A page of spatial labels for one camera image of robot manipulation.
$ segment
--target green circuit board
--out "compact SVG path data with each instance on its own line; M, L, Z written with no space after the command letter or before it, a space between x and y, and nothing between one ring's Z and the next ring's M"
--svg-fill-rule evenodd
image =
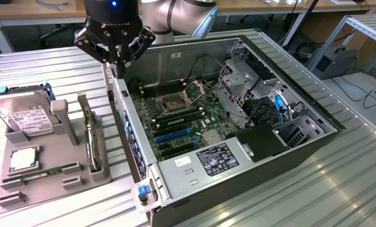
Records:
M138 94L130 94L130 98L133 100L134 108L140 116L140 121L145 130L145 134L156 158L160 161L166 160L194 149L208 146L208 143L201 136L205 131L216 130L220 135L220 138L224 140L225 136L230 132L234 132L237 130L237 126L234 125L233 120L228 116L228 113L225 112L222 106L217 101L217 97L212 92L212 87L205 83L202 89L204 94L190 105L185 102L181 103L180 92L150 98L142 98ZM186 88L185 93L189 99L194 100L194 98L198 97L198 95L201 94L201 91L197 86L190 85ZM156 132L161 129L158 129L156 124L153 123L153 118L161 118L170 114L180 113L188 110L194 111L200 107L202 108L201 112L194 113L194 115L192 114L193 120L188 120L186 122L178 122L177 124L180 128L190 130L189 134L165 142L156 143L156 138L173 135L173 133L176 132L170 132L161 136L154 136ZM194 143L194 146L190 147L190 149L164 155L164 150L178 148L190 143ZM162 144L166 144L166 149L160 148Z

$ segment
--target circuit board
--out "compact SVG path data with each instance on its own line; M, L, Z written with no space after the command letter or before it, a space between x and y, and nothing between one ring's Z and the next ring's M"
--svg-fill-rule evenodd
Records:
M208 146L208 141L202 137L204 132L209 132L210 130L212 132L216 131L217 136L224 139L230 132L237 130L237 126L228 116L228 113L225 112L218 103L218 99L212 92L210 85L201 80L197 80L196 83L202 84L202 91L194 85L188 86L185 89L188 99L190 101L194 100L192 104L186 104L186 102L180 101L182 96L181 92L174 92L149 98L142 98L138 94L130 94L134 108L140 114L140 121L142 123L144 131L156 158L160 161ZM185 120L186 122L178 122L177 124L180 130L182 130L180 133L184 133L185 135L161 142L158 139L160 137L176 135L176 132L173 131L170 133L162 134L161 136L156 136L156 133L158 133L161 130L158 129L158 125L153 123L153 119L166 117L174 113L184 113L189 110L193 112L193 114L196 114L190 115L193 116L192 120ZM186 146L189 149L181 149L181 151L172 153L165 152L172 151L173 148L184 146Z

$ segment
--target hard drive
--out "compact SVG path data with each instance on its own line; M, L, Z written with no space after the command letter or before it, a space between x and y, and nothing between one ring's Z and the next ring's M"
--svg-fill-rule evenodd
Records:
M48 83L28 87L0 87L0 118L10 132L22 131L26 136L53 132L58 119L50 112L54 100Z

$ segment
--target motherboard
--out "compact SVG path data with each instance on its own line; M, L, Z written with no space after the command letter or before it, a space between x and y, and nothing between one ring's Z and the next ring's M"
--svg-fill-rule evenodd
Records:
M224 140L237 125L205 80L141 88L130 94L157 160Z

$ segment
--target warning label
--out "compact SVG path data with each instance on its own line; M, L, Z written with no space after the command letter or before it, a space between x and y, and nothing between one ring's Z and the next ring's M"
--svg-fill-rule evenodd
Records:
M196 155L209 176L240 165L225 143L197 152Z
M52 129L44 109L16 112L9 115L24 133Z

